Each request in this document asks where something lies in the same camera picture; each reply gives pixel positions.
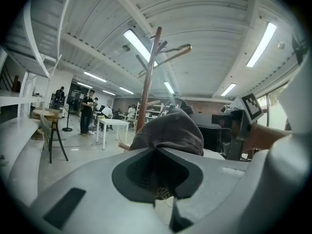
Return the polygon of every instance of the white shelf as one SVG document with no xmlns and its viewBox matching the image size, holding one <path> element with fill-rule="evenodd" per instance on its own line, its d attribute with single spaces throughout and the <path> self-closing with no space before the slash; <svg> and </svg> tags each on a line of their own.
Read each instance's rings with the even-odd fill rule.
<svg viewBox="0 0 312 234">
<path fill-rule="evenodd" d="M 0 90 L 0 107 L 33 102 L 44 102 L 44 98 L 37 96 L 20 97 L 19 93 Z"/>
<path fill-rule="evenodd" d="M 39 125 L 40 120 L 29 118 L 14 118 L 0 124 L 0 155 L 4 155 L 5 160 L 8 161 L 5 166 L 0 167 L 4 184 L 21 150 Z"/>
<path fill-rule="evenodd" d="M 26 206 L 38 196 L 38 175 L 43 140 L 30 139 L 16 159 L 7 182 L 7 189 Z"/>
<path fill-rule="evenodd" d="M 153 110 L 146 110 L 147 112 L 151 112 L 151 113 L 160 113 L 160 111 L 153 111 Z"/>
<path fill-rule="evenodd" d="M 14 50 L 8 49 L 10 52 L 9 54 L 18 62 L 20 63 L 25 69 L 32 74 L 42 76 L 45 78 L 50 79 L 49 73 L 46 74 L 45 70 L 40 66 L 37 60 L 33 57 L 30 58 L 28 56 L 23 55 L 22 53 L 15 53 Z"/>
<path fill-rule="evenodd" d="M 149 105 L 147 105 L 147 107 L 161 107 L 161 105 L 152 105 L 152 106 L 149 106 Z"/>
</svg>

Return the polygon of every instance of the black stand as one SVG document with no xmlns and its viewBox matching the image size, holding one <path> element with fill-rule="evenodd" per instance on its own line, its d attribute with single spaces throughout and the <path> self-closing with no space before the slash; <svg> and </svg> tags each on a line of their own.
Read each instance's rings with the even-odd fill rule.
<svg viewBox="0 0 312 234">
<path fill-rule="evenodd" d="M 70 104 L 68 104 L 68 115 L 67 115 L 67 127 L 64 127 L 62 130 L 65 132 L 71 132 L 73 129 L 68 127 L 68 119 L 69 119 L 69 109 L 70 109 Z"/>
</svg>

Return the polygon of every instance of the white ceiling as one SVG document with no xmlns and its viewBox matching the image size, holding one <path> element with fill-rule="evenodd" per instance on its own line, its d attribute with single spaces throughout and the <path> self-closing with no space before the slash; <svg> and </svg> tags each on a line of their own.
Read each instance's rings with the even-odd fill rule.
<svg viewBox="0 0 312 234">
<path fill-rule="evenodd" d="M 55 1 L 47 1 L 51 9 L 45 10 L 46 15 L 40 10 L 40 1 L 33 3 L 32 20 L 38 17 L 37 20 L 45 19 L 46 24 L 57 25 L 52 15 L 59 14 L 63 7 Z M 219 98 L 232 82 L 237 86 L 229 97 L 257 93 L 294 66 L 294 62 L 288 62 L 293 55 L 294 18 L 278 0 L 69 0 L 65 9 L 60 67 L 73 70 L 75 81 L 122 97 L 127 93 L 120 86 L 137 97 L 144 82 L 144 77 L 137 78 L 142 70 L 135 57 L 138 52 L 123 36 L 128 29 L 148 49 L 152 46 L 149 37 L 159 26 L 161 42 L 168 42 L 167 49 L 186 43 L 193 47 L 190 53 L 155 69 L 150 95 L 154 97 L 169 96 L 165 81 L 182 97 Z M 246 63 L 268 21 L 277 30 L 256 65 L 248 68 Z M 280 41 L 286 44 L 282 50 L 277 48 Z M 37 44 L 44 43 L 38 39 Z M 131 50 L 125 52 L 123 45 Z M 43 54 L 49 53 L 57 57 L 55 48 Z M 162 54 L 157 61 L 169 56 Z M 84 70 L 108 82 L 90 78 L 83 74 Z"/>
</svg>

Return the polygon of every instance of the man in black shirt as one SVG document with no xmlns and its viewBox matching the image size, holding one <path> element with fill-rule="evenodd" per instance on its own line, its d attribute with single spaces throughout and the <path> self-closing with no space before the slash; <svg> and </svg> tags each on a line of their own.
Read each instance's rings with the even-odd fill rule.
<svg viewBox="0 0 312 234">
<path fill-rule="evenodd" d="M 91 89 L 89 91 L 89 96 L 83 98 L 82 101 L 82 110 L 81 110 L 81 119 L 80 119 L 80 133 L 83 136 L 87 136 L 89 133 L 89 124 L 92 118 L 92 106 L 93 106 L 93 98 L 95 91 Z"/>
<path fill-rule="evenodd" d="M 54 97 L 52 108 L 59 109 L 59 106 L 64 98 L 65 98 L 64 87 L 62 86 L 60 89 L 57 89 L 57 91 L 55 92 L 55 97 Z"/>
</svg>

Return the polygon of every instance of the ceiling beam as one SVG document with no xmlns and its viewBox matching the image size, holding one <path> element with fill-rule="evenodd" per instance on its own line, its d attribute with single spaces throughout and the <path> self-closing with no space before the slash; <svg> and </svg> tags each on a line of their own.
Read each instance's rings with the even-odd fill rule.
<svg viewBox="0 0 312 234">
<path fill-rule="evenodd" d="M 85 71 L 87 71 L 87 70 L 84 70 L 83 68 L 81 68 L 81 67 L 79 67 L 77 65 L 74 65 L 74 64 L 72 64 L 72 63 L 70 63 L 68 61 L 65 61 L 65 60 L 62 60 L 61 64 L 64 67 L 71 69 L 72 71 L 74 71 L 77 74 L 84 75 L 83 73 Z M 108 88 L 108 87 L 105 86 L 105 84 L 110 84 L 110 85 L 112 85 L 114 87 L 114 89 L 116 89 L 114 93 L 116 93 L 116 91 L 118 91 L 119 87 L 120 87 L 119 84 L 116 84 L 116 83 L 113 83 L 113 82 L 110 82 L 110 81 L 107 81 L 106 83 L 103 83 L 103 85 L 102 84 L 100 85 L 99 83 L 96 83 L 96 81 L 92 81 L 92 82 L 97 84 L 98 86 L 103 86 L 103 88 L 105 88 L 105 89 L 111 89 L 111 88 Z"/>
<path fill-rule="evenodd" d="M 51 62 L 57 62 L 57 60 L 55 58 L 53 58 L 53 57 L 50 57 L 50 56 L 47 56 L 47 55 L 44 55 L 44 54 L 40 54 L 40 55 L 41 55 L 41 58 L 42 58 L 43 61 L 49 60 Z"/>
<path fill-rule="evenodd" d="M 81 67 L 79 67 L 79 66 L 77 66 L 77 65 L 74 65 L 74 64 L 72 64 L 72 63 L 70 63 L 70 62 L 68 62 L 68 61 L 65 61 L 65 60 L 62 60 L 61 62 L 61 65 L 63 66 L 63 67 L 66 67 L 66 68 L 69 68 L 69 69 L 71 69 L 72 71 L 74 71 L 74 72 L 77 72 L 77 73 L 79 73 L 79 74 L 83 74 L 85 71 L 88 71 L 88 70 L 84 70 L 83 68 L 81 68 Z M 113 87 L 114 87 L 114 89 L 115 90 L 113 90 L 113 91 L 111 91 L 112 93 L 114 93 L 114 94 L 121 94 L 120 93 L 120 91 L 119 91 L 119 87 L 121 86 L 121 85 L 119 85 L 119 84 L 117 84 L 117 83 L 114 83 L 114 82 L 111 82 L 111 81 L 107 81 L 106 83 L 108 83 L 108 84 L 110 84 L 110 85 L 112 85 Z"/>
<path fill-rule="evenodd" d="M 63 9 L 62 9 L 62 14 L 60 16 L 60 20 L 59 20 L 59 25 L 58 25 L 58 38 L 57 38 L 57 57 L 59 57 L 59 44 L 60 44 L 60 35 L 63 29 L 63 22 L 64 22 L 64 18 L 65 18 L 65 14 L 66 14 L 66 10 L 68 7 L 70 0 L 65 0 L 65 2 L 63 3 Z"/>
<path fill-rule="evenodd" d="M 15 57 L 13 56 L 13 54 L 8 51 L 8 49 L 5 46 L 2 46 L 2 48 L 4 49 L 4 51 L 8 54 L 8 56 L 12 59 L 13 62 L 15 62 L 15 64 L 19 67 L 21 67 L 22 69 L 25 69 L 25 71 L 27 71 L 26 67 L 24 67 L 19 61 L 17 61 L 15 59 Z"/>
<path fill-rule="evenodd" d="M 22 23 L 23 23 L 23 28 L 24 28 L 24 32 L 25 32 L 25 36 L 27 39 L 27 42 L 30 46 L 30 49 L 38 63 L 38 65 L 41 67 L 41 69 L 44 71 L 45 75 L 48 77 L 48 79 L 50 79 L 50 74 L 47 71 L 43 60 L 41 58 L 41 55 L 39 53 L 36 41 L 35 41 L 35 36 L 34 36 L 34 32 L 33 32 L 33 27 L 31 24 L 31 14 L 30 14 L 30 10 L 31 10 L 31 0 L 28 0 L 28 2 L 24 5 L 23 8 L 23 17 L 22 17 Z"/>
<path fill-rule="evenodd" d="M 232 63 L 232 67 L 230 68 L 227 76 L 225 79 L 221 82 L 219 85 L 219 88 L 217 91 L 214 93 L 213 97 L 220 96 L 223 92 L 224 89 L 222 87 L 228 87 L 230 85 L 230 80 L 231 80 L 231 75 L 232 73 L 240 67 L 240 62 L 242 57 L 244 56 L 244 53 L 246 52 L 246 47 L 248 42 L 250 41 L 253 33 L 254 26 L 256 24 L 256 20 L 259 14 L 259 9 L 260 9 L 260 0 L 248 0 L 248 6 L 247 6 L 247 12 L 246 12 L 246 18 L 245 21 L 249 25 L 248 28 L 243 29 L 243 33 L 240 39 L 239 47 L 238 47 L 238 52 L 236 54 L 236 58 Z"/>
<path fill-rule="evenodd" d="M 136 20 L 138 25 L 142 28 L 145 33 L 154 34 L 155 31 L 152 29 L 149 22 L 146 20 L 143 13 L 139 10 L 139 8 L 133 3 L 132 0 L 117 0 L 128 12 L 129 14 Z"/>
<path fill-rule="evenodd" d="M 73 80 L 72 80 L 73 82 L 80 82 L 80 83 L 83 83 L 83 84 L 85 84 L 86 83 L 86 85 L 88 85 L 87 83 L 88 83 L 88 80 L 86 80 L 86 79 L 81 79 L 81 78 L 79 78 L 79 77 L 73 77 Z M 94 89 L 95 91 L 99 91 L 99 92 L 101 92 L 101 93 L 103 93 L 104 95 L 107 95 L 107 96 L 111 96 L 111 97 L 115 97 L 115 96 L 113 96 L 113 95 L 110 95 L 110 94 L 107 94 L 107 93 L 105 93 L 105 92 L 103 92 L 103 90 L 106 90 L 106 91 L 108 91 L 108 92 L 111 92 L 111 93 L 113 93 L 113 94 L 115 94 L 116 96 L 118 96 L 118 94 L 116 94 L 116 92 L 115 91 L 112 91 L 111 89 L 107 89 L 107 88 L 100 88 L 100 87 L 98 87 L 97 86 L 97 84 L 94 86 L 93 84 L 92 84 L 92 89 Z"/>
<path fill-rule="evenodd" d="M 93 56 L 94 58 L 97 58 L 101 61 L 103 61 L 105 64 L 108 66 L 114 68 L 118 73 L 121 75 L 125 76 L 129 82 L 134 82 L 135 84 L 142 85 L 143 82 L 139 80 L 137 77 L 134 75 L 131 75 L 126 69 L 122 68 L 120 65 L 118 65 L 116 62 L 113 60 L 109 59 L 107 56 L 103 55 L 102 53 L 98 52 L 94 48 L 91 48 L 89 45 L 83 43 L 82 41 L 78 40 L 77 38 L 63 33 L 62 34 L 62 39 L 66 41 L 67 43 L 73 45 L 74 47 L 88 53 L 89 55 Z"/>
<path fill-rule="evenodd" d="M 149 24 L 149 22 L 147 21 L 147 19 L 145 18 L 144 14 L 140 11 L 140 9 L 133 3 L 132 0 L 117 0 L 123 7 L 125 10 L 127 10 L 129 12 L 129 14 L 133 17 L 133 19 L 138 23 L 138 25 L 140 26 L 140 28 L 144 31 L 144 33 L 147 36 L 153 36 L 156 33 L 156 30 L 154 30 L 151 25 Z M 168 58 L 168 56 L 166 54 L 160 54 L 158 56 L 158 58 L 161 61 L 164 61 L 165 59 Z M 175 91 L 178 92 L 178 94 L 180 95 L 180 87 L 179 84 L 176 80 L 175 74 L 173 72 L 172 66 L 170 64 L 170 62 L 164 64 L 164 66 L 166 67 L 166 72 L 165 70 L 163 70 L 163 74 L 164 74 L 164 80 L 170 82 L 174 88 Z"/>
<path fill-rule="evenodd" d="M 103 66 L 103 63 L 100 61 L 98 64 L 93 65 L 92 67 L 89 67 L 89 70 L 91 72 L 94 72 L 96 69 L 98 69 L 99 67 Z"/>
<path fill-rule="evenodd" d="M 298 70 L 299 65 L 297 57 L 294 54 L 287 62 L 285 62 L 280 67 L 280 69 L 278 69 L 260 85 L 249 91 L 249 93 L 253 93 L 257 97 L 261 97 L 262 95 L 265 95 L 266 93 L 288 82 Z"/>
</svg>

